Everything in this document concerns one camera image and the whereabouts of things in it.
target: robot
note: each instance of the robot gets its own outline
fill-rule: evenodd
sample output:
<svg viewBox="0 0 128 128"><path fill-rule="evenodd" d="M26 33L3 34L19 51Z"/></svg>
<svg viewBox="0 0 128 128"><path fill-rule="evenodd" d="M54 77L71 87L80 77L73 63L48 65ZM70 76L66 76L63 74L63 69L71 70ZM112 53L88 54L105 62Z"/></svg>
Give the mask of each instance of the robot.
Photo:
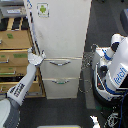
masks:
<svg viewBox="0 0 128 128"><path fill-rule="evenodd" d="M121 12L120 20L128 34L128 10ZM114 34L110 47L96 48L92 62L94 95L103 104L118 104L128 90L128 37Z"/></svg>
<svg viewBox="0 0 128 128"><path fill-rule="evenodd" d="M22 105L25 96L31 87L36 67L40 66L46 58L45 53L37 56L32 53L32 49L28 49L29 65L27 66L27 74L19 81L19 83L10 88L7 92L7 98L0 101L0 128L16 128L20 119L19 108Z"/></svg>

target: white refrigerator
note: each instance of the white refrigerator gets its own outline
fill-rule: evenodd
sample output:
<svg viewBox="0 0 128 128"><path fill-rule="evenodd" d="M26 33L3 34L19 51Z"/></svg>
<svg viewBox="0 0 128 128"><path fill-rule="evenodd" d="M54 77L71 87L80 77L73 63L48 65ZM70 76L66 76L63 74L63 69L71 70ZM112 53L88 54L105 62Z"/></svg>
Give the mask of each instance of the white refrigerator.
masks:
<svg viewBox="0 0 128 128"><path fill-rule="evenodd" d="M30 29L32 12L47 99L76 98L91 0L24 0Z"/></svg>

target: wooden cabinet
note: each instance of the wooden cabinet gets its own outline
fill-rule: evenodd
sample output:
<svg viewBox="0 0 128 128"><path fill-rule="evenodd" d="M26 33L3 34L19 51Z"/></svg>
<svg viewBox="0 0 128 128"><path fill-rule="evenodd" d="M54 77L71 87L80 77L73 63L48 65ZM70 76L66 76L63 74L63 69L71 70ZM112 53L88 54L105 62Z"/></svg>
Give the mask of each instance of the wooden cabinet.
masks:
<svg viewBox="0 0 128 128"><path fill-rule="evenodd" d="M28 49L33 46L29 30L12 31L14 18L8 20L6 31L0 31L0 94L5 94L26 75L28 66ZM35 80L27 97L44 97L40 70L37 68Z"/></svg>

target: blue label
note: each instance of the blue label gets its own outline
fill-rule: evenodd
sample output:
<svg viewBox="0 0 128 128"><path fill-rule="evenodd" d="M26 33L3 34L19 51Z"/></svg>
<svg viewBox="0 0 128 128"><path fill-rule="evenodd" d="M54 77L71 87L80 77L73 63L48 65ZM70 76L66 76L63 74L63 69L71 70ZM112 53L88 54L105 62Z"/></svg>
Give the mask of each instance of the blue label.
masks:
<svg viewBox="0 0 128 128"><path fill-rule="evenodd" d="M119 85L123 78L125 77L126 70L124 68L120 68L120 72L117 74L117 77L114 78L114 81Z"/></svg>

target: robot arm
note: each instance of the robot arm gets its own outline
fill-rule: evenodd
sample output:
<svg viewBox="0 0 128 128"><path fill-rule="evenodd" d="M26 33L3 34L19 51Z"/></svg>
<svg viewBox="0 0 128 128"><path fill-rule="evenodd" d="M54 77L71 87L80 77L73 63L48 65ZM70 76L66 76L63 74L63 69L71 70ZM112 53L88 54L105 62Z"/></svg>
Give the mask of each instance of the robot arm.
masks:
<svg viewBox="0 0 128 128"><path fill-rule="evenodd" d="M30 64L27 66L27 74L16 86L8 90L7 99L0 101L0 128L17 127L20 117L19 107L22 105L27 92L34 81L36 67L43 62L45 57L44 52L41 56L37 56L31 53L31 50L28 51L28 60Z"/></svg>
<svg viewBox="0 0 128 128"><path fill-rule="evenodd" d="M20 106L31 87L36 73L36 67L33 64L27 66L27 74L20 80L20 82L10 88L7 92L7 97L15 100Z"/></svg>

